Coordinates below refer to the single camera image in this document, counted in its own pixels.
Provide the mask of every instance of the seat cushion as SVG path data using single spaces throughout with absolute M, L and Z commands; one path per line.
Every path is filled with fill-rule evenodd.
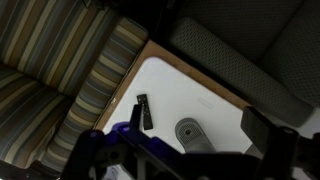
M 0 159 L 28 168 L 53 137 L 72 100 L 0 64 Z
M 249 103 L 293 126 L 301 126 L 313 107 L 190 18 L 177 22 L 170 43 L 236 89 Z
M 78 137 L 98 121 L 147 39 L 148 32 L 134 21 L 118 22 L 57 135 L 39 158 L 43 165 L 63 170 Z
M 304 0 L 186 0 L 191 17 L 247 59 L 267 51 Z
M 307 0 L 260 67 L 312 106 L 320 107 L 320 1 Z
M 1 1 L 0 61 L 75 98 L 120 17 L 81 0 Z

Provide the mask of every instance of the gray upholstery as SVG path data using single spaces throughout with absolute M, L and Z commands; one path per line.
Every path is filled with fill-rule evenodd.
M 191 17 L 249 60 L 263 56 L 303 0 L 186 0 Z
M 294 126 L 301 125 L 313 107 L 296 98 L 271 76 L 190 18 L 176 23 L 170 44 L 225 82 L 253 105 Z
M 259 64 L 301 100 L 320 106 L 320 1 L 308 0 Z

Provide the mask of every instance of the striped cushion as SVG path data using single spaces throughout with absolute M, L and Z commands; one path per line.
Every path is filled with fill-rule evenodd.
M 40 161 L 62 171 L 81 132 L 92 129 L 112 94 L 147 40 L 147 32 L 122 18 L 85 80 L 47 153 Z
M 0 64 L 0 159 L 27 168 L 52 139 L 72 100 Z
M 120 18 L 81 0 L 0 4 L 0 61 L 74 98 Z

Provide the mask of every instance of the couch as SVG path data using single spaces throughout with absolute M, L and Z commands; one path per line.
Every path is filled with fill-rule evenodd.
M 0 22 L 0 159 L 61 172 L 148 32 L 81 0 L 1 0 Z

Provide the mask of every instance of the wooden trim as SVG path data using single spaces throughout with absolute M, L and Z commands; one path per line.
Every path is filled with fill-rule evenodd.
M 172 65 L 173 67 L 181 71 L 182 73 L 188 75 L 189 77 L 199 82 L 200 84 L 202 84 L 209 90 L 213 91 L 220 97 L 224 98 L 231 104 L 235 105 L 236 107 L 243 109 L 244 107 L 249 106 L 249 103 L 247 103 L 240 97 L 236 96 L 235 94 L 230 92 L 228 89 L 226 89 L 225 87 L 221 86 L 219 83 L 211 79 L 210 77 L 204 75 L 202 72 L 193 68 L 189 64 L 185 63 L 184 61 L 182 61 L 177 56 L 173 55 L 163 47 L 149 40 L 146 46 L 144 47 L 144 49 L 141 51 L 134 65 L 132 66 L 130 72 L 128 73 L 126 78 L 123 80 L 118 91 L 115 93 L 112 102 L 105 109 L 104 113 L 101 115 L 100 120 L 97 123 L 95 129 L 100 129 L 100 130 L 103 129 L 105 124 L 108 122 L 108 119 L 110 118 L 112 112 L 117 107 L 127 87 L 130 85 L 134 76 L 137 74 L 140 66 L 142 65 L 144 60 L 150 56 L 156 56 L 163 59 L 164 61 L 166 61 L 167 63 L 169 63 L 170 65 Z

